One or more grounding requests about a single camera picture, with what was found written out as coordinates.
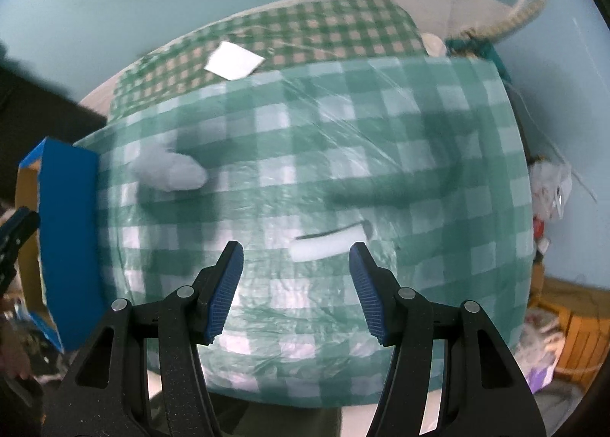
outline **red object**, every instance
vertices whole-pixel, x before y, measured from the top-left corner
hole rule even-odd
[[[534,239],[538,240],[544,236],[544,221],[534,217]]]

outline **white tube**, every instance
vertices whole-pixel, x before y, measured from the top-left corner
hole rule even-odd
[[[293,262],[320,260],[350,251],[355,242],[367,242],[361,223],[324,236],[295,239],[288,252]]]

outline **silver screw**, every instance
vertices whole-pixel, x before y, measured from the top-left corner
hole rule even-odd
[[[464,308],[471,313],[478,313],[481,310],[479,303],[475,303],[474,301],[466,301],[464,303]]]
[[[416,292],[411,288],[400,288],[398,290],[398,295],[402,297],[402,299],[413,299],[416,296]]]
[[[190,298],[193,296],[194,289],[191,286],[182,286],[180,289],[176,291],[179,298]]]
[[[127,306],[127,300],[123,298],[115,299],[111,304],[111,308],[114,311],[121,311],[121,309],[124,309],[125,306]]]

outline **person's hand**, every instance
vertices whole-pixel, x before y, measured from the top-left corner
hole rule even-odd
[[[23,379],[32,376],[30,358],[19,342],[19,337],[14,332],[8,321],[4,321],[0,311],[0,372],[4,372],[9,378],[20,376]]]

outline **green cloth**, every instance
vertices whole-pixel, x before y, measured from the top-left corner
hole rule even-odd
[[[162,193],[126,164],[151,141],[209,172]],[[162,299],[245,249],[224,333],[201,348],[209,388],[292,406],[378,400],[391,349],[369,335],[347,254],[293,263],[297,236],[367,220],[368,247],[429,300],[477,300],[511,347],[530,284],[530,183],[492,63],[370,58],[222,82],[79,143],[100,154],[99,254],[109,299]],[[432,363],[440,386],[442,349]],[[151,353],[150,361],[159,359]]]
[[[120,77],[109,121],[223,81],[204,70],[228,41],[260,55],[258,72],[343,58],[426,55],[409,14],[391,0],[326,0],[255,12],[198,29]]]

